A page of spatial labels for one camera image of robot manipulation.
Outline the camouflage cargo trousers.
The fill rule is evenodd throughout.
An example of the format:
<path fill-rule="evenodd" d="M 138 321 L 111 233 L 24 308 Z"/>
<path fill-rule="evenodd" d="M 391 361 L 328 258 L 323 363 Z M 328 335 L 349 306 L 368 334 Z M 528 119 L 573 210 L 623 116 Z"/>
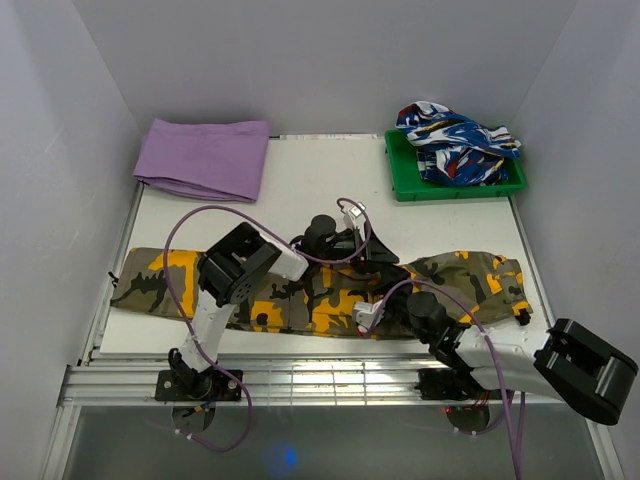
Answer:
<path fill-rule="evenodd" d="M 195 313 L 200 252 L 140 247 L 129 251 L 111 306 L 131 312 L 180 320 Z M 425 284 L 442 281 L 459 305 L 455 319 L 478 319 L 484 325 L 513 318 L 528 302 L 523 273 L 515 259 L 479 251 L 454 251 L 398 265 Z M 348 265 L 315 266 L 297 282 L 266 276 L 227 326 L 232 330 L 353 338 L 359 332 L 352 311 L 356 302 L 373 302 L 370 277 Z M 411 334 L 375 334 L 379 340 L 409 339 Z"/>

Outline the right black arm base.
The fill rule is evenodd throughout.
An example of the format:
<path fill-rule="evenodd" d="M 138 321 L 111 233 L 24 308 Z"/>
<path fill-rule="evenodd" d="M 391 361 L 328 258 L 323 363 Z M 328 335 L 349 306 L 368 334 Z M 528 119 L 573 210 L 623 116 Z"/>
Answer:
<path fill-rule="evenodd" d="M 449 368 L 424 368 L 417 372 L 415 389 L 423 400 L 501 400 L 498 388 L 487 389 L 468 373 Z"/>

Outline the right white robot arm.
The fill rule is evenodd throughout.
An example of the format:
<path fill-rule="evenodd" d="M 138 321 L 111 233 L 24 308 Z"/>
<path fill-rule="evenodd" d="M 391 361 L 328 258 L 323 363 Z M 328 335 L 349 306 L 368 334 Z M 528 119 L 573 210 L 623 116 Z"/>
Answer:
<path fill-rule="evenodd" d="M 453 314 L 460 302 L 442 281 L 427 285 L 386 262 L 358 262 L 355 269 L 381 276 L 377 299 L 354 308 L 363 334 L 382 323 L 401 326 L 443 363 L 419 374 L 428 396 L 465 400 L 482 391 L 521 391 L 560 399 L 600 424 L 618 423 L 639 367 L 579 322 L 560 318 L 536 329 L 520 308 L 512 326 L 462 323 Z"/>

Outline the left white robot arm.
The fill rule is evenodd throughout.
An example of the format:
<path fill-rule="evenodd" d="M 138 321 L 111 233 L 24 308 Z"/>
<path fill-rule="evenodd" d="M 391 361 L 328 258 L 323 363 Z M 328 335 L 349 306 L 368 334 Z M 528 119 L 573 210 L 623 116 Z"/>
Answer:
<path fill-rule="evenodd" d="M 180 400 L 236 400 L 242 374 L 218 368 L 223 333 L 310 337 L 395 338 L 401 330 L 380 300 L 409 273 L 375 236 L 369 222 L 345 218 L 338 230 L 317 215 L 305 232 L 283 243 L 248 222 L 237 225 L 196 263 L 197 300 L 184 318 L 189 335 L 168 353 L 160 388 Z"/>

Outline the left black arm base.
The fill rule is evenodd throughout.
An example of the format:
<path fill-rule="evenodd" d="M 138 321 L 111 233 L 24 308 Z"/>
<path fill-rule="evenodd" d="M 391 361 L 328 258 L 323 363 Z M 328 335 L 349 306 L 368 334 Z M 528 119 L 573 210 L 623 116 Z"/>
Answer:
<path fill-rule="evenodd" d="M 153 398 L 160 402 L 239 401 L 242 390 L 237 380 L 231 380 L 216 370 L 208 370 L 195 376 L 192 382 L 184 381 L 171 370 L 159 372 Z"/>

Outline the folded purple trousers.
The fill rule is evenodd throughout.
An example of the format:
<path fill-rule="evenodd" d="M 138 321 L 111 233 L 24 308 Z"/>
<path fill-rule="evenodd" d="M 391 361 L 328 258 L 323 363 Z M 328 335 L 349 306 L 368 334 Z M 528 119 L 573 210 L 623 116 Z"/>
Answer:
<path fill-rule="evenodd" d="M 258 199 L 269 124 L 176 124 L 156 118 L 143 138 L 134 177 L 151 187 L 207 201 Z"/>

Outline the green plastic bin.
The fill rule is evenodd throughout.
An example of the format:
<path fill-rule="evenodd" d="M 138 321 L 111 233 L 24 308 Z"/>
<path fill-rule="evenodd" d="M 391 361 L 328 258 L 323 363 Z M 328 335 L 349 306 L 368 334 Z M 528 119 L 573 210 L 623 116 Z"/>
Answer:
<path fill-rule="evenodd" d="M 419 175 L 416 148 L 400 131 L 386 131 L 385 144 L 393 191 L 399 202 L 506 198 L 527 187 L 522 168 L 515 160 L 506 164 L 508 179 L 496 185 L 446 187 L 427 182 Z"/>

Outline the blue white patterned garment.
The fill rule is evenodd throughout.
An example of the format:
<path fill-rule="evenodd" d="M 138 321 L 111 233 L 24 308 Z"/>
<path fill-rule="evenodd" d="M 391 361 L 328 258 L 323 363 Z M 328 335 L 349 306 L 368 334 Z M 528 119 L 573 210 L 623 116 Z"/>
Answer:
<path fill-rule="evenodd" d="M 404 107 L 395 127 L 416 149 L 421 179 L 445 187 L 503 183 L 507 164 L 520 157 L 521 142 L 506 126 L 485 126 L 433 102 Z"/>

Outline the aluminium front rail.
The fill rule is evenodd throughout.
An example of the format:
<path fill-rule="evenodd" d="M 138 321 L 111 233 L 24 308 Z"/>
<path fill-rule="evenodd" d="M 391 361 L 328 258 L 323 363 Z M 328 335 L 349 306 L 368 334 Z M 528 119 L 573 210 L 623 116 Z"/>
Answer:
<path fill-rule="evenodd" d="M 440 369 L 425 355 L 410 357 L 241 358 L 225 356 L 223 366 L 243 372 L 256 407 L 418 405 L 418 371 Z M 95 360 L 69 367 L 59 406 L 157 406 L 160 359 Z"/>

